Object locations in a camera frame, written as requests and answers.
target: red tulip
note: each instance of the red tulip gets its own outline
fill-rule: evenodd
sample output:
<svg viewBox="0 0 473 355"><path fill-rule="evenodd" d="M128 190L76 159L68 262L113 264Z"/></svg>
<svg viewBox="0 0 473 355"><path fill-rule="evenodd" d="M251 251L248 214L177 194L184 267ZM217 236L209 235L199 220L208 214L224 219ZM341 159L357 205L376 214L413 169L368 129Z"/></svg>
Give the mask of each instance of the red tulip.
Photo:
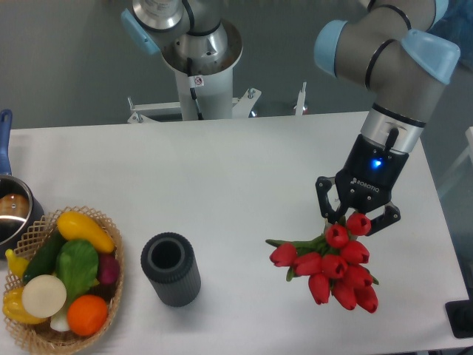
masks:
<svg viewBox="0 0 473 355"><path fill-rule="evenodd" d="M348 265L342 280L345 285L353 288L363 288L372 284L372 276L360 265Z"/></svg>
<svg viewBox="0 0 473 355"><path fill-rule="evenodd" d="M367 235L371 229L371 220L362 213L353 213L348 217L347 228L353 235Z"/></svg>
<svg viewBox="0 0 473 355"><path fill-rule="evenodd" d="M356 302L370 313L375 313L378 309L378 298L372 286L358 288L355 290Z"/></svg>
<svg viewBox="0 0 473 355"><path fill-rule="evenodd" d="M348 311L352 311L356 307L355 292L341 281L337 281L333 286L332 295L340 302L340 304Z"/></svg>
<svg viewBox="0 0 473 355"><path fill-rule="evenodd" d="M318 305L328 303L330 296L330 282L323 274L315 274L309 277L309 289L313 299Z"/></svg>
<svg viewBox="0 0 473 355"><path fill-rule="evenodd" d="M334 224L325 232L325 239L329 246L333 248L343 248L348 243L348 233L345 227Z"/></svg>
<svg viewBox="0 0 473 355"><path fill-rule="evenodd" d="M269 256L275 266L291 266L297 258L296 247L291 243L284 243L277 247L275 251Z"/></svg>
<svg viewBox="0 0 473 355"><path fill-rule="evenodd" d="M327 254L322 258L322 271L330 279L341 279L347 268L347 262L339 255Z"/></svg>
<svg viewBox="0 0 473 355"><path fill-rule="evenodd" d="M309 253L294 260L294 272L299 276L310 276L322 272L322 257L319 253Z"/></svg>
<svg viewBox="0 0 473 355"><path fill-rule="evenodd" d="M351 240L341 249L340 256L351 264L366 264L370 259L370 252L357 240Z"/></svg>

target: wicker basket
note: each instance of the wicker basket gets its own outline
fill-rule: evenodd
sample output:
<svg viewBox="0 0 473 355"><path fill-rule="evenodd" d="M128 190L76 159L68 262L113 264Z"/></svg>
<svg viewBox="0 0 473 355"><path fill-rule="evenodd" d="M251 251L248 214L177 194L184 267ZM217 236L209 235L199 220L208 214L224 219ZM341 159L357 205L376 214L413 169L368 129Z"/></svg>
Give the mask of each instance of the wicker basket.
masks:
<svg viewBox="0 0 473 355"><path fill-rule="evenodd" d="M120 264L120 276L114 286L95 286L89 292L103 297L109 306L109 316L105 324L96 334L80 337L71 331L57 332L50 328L50 321L38 325L25 325L9 318L4 319L7 330L15 340L15 344L31 354L73 354L96 342L107 330L115 317L123 290L124 255L123 244L116 225L103 213L88 207L66 207L65 209L45 215L35 222L23 234L15 249L17 256L31 260L36 250L49 238L56 227L59 215L66 211L77 211L93 218L115 242L115 258ZM21 281L11 271L6 277L5 293L22 286Z"/></svg>

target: orange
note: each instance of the orange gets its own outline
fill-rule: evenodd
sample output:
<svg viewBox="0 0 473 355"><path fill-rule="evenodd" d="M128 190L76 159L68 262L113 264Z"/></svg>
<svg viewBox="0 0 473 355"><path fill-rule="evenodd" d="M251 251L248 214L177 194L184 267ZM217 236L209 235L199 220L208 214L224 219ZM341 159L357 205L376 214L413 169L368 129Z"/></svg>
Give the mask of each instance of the orange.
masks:
<svg viewBox="0 0 473 355"><path fill-rule="evenodd" d="M108 307L99 296L86 294L77 298L67 311L71 331L87 337L97 333L105 323Z"/></svg>

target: black cylindrical container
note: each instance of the black cylindrical container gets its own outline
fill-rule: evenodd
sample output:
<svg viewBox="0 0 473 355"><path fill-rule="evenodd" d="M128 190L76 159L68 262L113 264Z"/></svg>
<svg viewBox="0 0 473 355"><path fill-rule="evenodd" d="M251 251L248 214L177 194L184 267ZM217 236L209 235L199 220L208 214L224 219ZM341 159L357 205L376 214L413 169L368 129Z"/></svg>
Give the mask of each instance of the black cylindrical container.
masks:
<svg viewBox="0 0 473 355"><path fill-rule="evenodd" d="M200 291L200 274L190 242L166 232L154 236L141 252L141 268L166 305L187 305Z"/></svg>

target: yellow bell pepper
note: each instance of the yellow bell pepper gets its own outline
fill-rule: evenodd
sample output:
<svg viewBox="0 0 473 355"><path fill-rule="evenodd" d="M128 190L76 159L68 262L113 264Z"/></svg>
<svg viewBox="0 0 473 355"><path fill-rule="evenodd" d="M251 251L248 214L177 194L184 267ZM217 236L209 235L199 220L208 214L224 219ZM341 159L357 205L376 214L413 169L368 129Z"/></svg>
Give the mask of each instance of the yellow bell pepper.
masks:
<svg viewBox="0 0 473 355"><path fill-rule="evenodd" d="M66 240L88 240L99 253L115 250L113 239L89 216L75 211L62 213L57 220L59 233Z"/></svg>
<svg viewBox="0 0 473 355"><path fill-rule="evenodd" d="M7 257L8 268L12 271L12 274L21 279L30 262L23 257L17 257L12 249L5 252L5 257Z"/></svg>
<svg viewBox="0 0 473 355"><path fill-rule="evenodd" d="M21 301L21 295L23 294L23 288L15 288L8 292L3 297L3 314L20 323L25 324L39 324L47 321L47 318L37 318L29 314L24 310L23 302Z"/></svg>

